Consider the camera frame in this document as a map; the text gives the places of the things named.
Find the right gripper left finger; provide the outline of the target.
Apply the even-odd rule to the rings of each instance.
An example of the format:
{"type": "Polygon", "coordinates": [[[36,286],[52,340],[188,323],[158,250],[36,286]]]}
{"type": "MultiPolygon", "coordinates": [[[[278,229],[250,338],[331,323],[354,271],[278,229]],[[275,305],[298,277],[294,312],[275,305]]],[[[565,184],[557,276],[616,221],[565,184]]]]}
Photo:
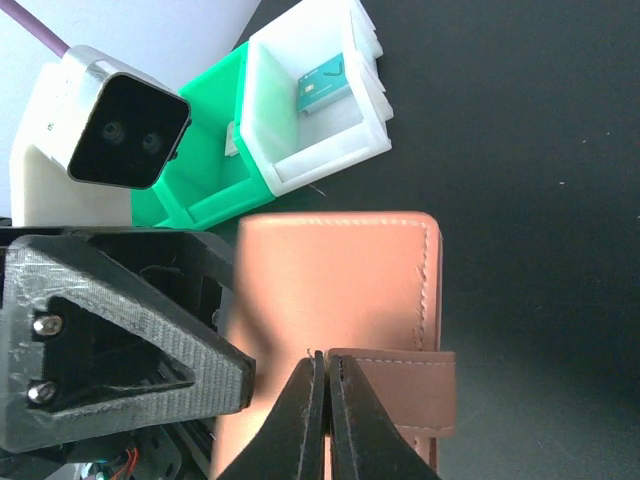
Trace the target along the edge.
{"type": "Polygon", "coordinates": [[[238,480],[322,479],[325,470],[326,367],[301,359],[254,438],[219,475],[238,480]]]}

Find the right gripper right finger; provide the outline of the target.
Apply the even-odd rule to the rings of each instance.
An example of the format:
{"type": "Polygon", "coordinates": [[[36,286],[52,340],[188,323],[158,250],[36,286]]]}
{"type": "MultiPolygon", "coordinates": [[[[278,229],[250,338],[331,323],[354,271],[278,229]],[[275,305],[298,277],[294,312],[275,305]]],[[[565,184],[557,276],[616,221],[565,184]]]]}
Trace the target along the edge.
{"type": "Polygon", "coordinates": [[[340,480],[429,480],[438,475],[402,438],[356,359],[329,363],[331,473],[340,480]]]}

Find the pink leather card holder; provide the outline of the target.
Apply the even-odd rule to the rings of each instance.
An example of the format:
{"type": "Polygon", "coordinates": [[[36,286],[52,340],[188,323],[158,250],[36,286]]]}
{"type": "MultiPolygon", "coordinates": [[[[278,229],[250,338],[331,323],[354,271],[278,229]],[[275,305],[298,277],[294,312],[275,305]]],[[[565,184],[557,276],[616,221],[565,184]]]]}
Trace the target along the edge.
{"type": "Polygon", "coordinates": [[[442,235],[420,212],[251,215],[238,225],[228,340],[256,362],[251,404],[219,418],[211,472],[255,437],[298,361],[353,356],[431,467],[455,431],[456,359],[440,348],[442,235]]]}

